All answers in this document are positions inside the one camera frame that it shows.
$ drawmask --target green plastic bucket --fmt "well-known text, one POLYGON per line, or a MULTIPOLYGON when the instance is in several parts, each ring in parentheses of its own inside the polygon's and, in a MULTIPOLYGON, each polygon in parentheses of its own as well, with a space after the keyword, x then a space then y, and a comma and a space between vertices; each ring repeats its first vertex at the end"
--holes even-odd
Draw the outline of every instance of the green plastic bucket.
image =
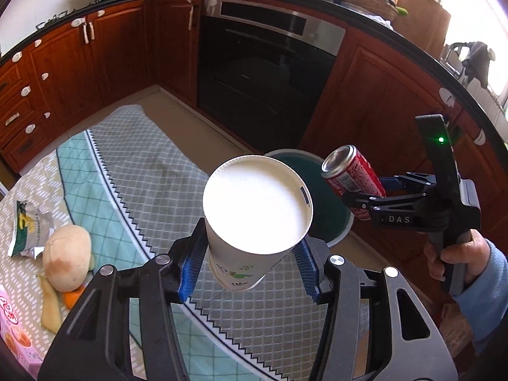
POLYGON ((296 149, 274 150, 266 156, 287 164, 300 175, 311 192, 314 217, 309 235, 323 239, 329 247, 340 242, 350 231, 354 215, 322 178, 323 159, 296 149))

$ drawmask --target black countertop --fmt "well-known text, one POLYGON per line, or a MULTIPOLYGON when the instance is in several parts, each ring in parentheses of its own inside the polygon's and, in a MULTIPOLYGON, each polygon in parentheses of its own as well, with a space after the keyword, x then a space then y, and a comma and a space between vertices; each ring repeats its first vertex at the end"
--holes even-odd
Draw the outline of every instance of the black countertop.
MULTIPOLYGON (((0 66, 2 66, 8 59, 24 48, 28 43, 33 42, 39 37, 43 36, 50 30, 73 20, 74 18, 82 17, 90 12, 100 10, 102 8, 115 5, 118 3, 134 1, 134 0, 103 0, 96 4, 89 5, 80 10, 72 12, 70 15, 63 17, 51 24, 45 26, 41 30, 36 31, 26 39, 19 42, 16 47, 12 48, 0 59, 0 66)), ((388 44, 393 49, 402 53, 408 59, 412 60, 423 70, 429 73, 436 81, 438 81, 443 87, 448 89, 455 99, 463 106, 463 108, 469 113, 480 128, 484 130, 484 133, 489 141, 490 145, 494 149, 497 158, 505 171, 508 172, 508 149, 500 134, 495 129, 492 122, 489 120, 481 106, 477 101, 469 94, 451 73, 449 73, 438 61, 424 52, 422 49, 411 43, 409 40, 404 38, 402 35, 390 30, 389 28, 377 23, 376 21, 370 20, 355 11, 349 10, 345 7, 341 7, 337 4, 333 4, 326 0, 278 0, 290 4, 299 5, 306 7, 311 10, 320 11, 327 15, 341 19, 342 21, 350 24, 351 26, 381 40, 388 44)))

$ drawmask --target pink box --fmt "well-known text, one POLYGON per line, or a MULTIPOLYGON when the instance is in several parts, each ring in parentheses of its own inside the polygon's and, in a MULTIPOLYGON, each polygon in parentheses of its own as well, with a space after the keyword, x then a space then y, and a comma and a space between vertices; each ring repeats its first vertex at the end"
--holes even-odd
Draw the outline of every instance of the pink box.
POLYGON ((21 366, 37 379, 42 357, 19 322, 3 285, 0 285, 0 335, 21 366))

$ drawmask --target white paper cup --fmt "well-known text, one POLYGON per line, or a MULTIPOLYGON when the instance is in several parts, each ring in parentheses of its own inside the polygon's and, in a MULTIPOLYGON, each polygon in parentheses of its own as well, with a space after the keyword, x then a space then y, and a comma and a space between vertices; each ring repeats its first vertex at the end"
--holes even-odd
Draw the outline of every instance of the white paper cup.
POLYGON ((298 174, 267 156, 231 159, 205 186, 209 262, 230 291, 253 288, 307 234, 311 194, 298 174))

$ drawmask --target soda can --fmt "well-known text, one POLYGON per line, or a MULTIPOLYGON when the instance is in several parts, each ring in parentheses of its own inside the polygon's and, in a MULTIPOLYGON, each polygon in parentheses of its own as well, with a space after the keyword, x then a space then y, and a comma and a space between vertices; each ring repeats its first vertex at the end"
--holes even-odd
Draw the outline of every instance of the soda can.
MULTIPOLYGON (((330 153, 321 166, 321 176, 339 197, 346 191, 386 197, 374 169, 353 145, 339 147, 330 153)), ((358 219, 370 219, 367 209, 350 210, 358 219)))

